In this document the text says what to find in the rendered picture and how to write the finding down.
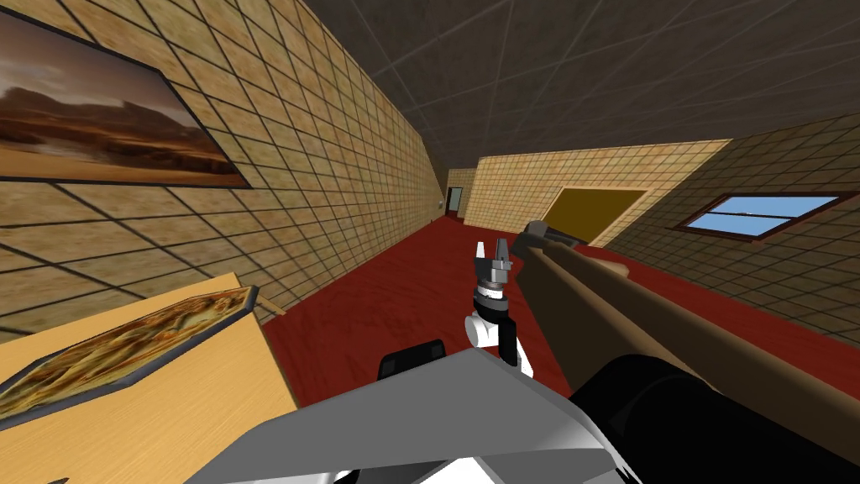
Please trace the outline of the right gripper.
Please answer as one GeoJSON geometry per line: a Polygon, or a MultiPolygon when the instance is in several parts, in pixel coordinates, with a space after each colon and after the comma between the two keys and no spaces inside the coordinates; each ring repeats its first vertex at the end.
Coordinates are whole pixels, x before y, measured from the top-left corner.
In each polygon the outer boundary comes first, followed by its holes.
{"type": "Polygon", "coordinates": [[[475,275],[479,286],[503,288],[508,283],[508,273],[512,268],[507,239],[496,241],[495,258],[485,258],[485,243],[479,241],[474,257],[475,275]]]}

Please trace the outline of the olive yellow door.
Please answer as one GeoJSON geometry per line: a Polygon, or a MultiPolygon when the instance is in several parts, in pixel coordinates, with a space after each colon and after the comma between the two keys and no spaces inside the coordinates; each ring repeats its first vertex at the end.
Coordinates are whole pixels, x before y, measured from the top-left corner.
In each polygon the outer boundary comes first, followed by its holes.
{"type": "Polygon", "coordinates": [[[564,187],[543,215],[543,222],[588,245],[647,194],[635,188],[564,187]]]}

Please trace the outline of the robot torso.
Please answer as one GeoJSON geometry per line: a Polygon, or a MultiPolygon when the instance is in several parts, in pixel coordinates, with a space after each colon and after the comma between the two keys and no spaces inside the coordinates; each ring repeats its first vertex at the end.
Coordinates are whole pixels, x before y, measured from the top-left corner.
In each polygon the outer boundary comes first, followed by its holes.
{"type": "Polygon", "coordinates": [[[475,463],[487,484],[642,484],[582,410],[481,349],[266,420],[185,484],[293,484],[424,462],[475,463]]]}

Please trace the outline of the blue sky window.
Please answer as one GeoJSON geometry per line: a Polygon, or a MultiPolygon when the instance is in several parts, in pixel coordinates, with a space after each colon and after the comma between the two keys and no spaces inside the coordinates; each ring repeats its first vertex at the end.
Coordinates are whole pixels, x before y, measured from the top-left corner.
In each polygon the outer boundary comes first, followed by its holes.
{"type": "Polygon", "coordinates": [[[688,234],[760,243],[860,199],[860,192],[729,192],[697,209],[672,229],[688,234]]]}

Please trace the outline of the light wooden cabinet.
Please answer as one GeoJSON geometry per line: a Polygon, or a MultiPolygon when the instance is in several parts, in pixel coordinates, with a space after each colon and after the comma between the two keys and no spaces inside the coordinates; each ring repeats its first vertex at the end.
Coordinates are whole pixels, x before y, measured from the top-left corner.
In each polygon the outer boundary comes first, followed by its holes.
{"type": "Polygon", "coordinates": [[[250,314],[129,388],[0,431],[0,484],[184,484],[296,408],[250,314]]]}

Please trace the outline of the golden framed painting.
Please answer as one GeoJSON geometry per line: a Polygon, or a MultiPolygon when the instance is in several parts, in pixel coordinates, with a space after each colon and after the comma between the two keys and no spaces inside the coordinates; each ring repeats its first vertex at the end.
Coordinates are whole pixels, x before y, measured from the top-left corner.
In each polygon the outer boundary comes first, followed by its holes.
{"type": "Polygon", "coordinates": [[[131,387],[251,314],[258,291],[189,297],[34,360],[0,383],[0,431],[131,387]]]}

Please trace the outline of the desert landscape wall picture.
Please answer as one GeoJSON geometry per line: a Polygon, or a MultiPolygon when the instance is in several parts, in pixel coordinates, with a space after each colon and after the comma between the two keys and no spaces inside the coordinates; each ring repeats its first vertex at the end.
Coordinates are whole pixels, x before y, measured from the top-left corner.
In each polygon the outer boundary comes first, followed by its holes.
{"type": "Polygon", "coordinates": [[[4,6],[0,180],[249,185],[162,71],[4,6]]]}

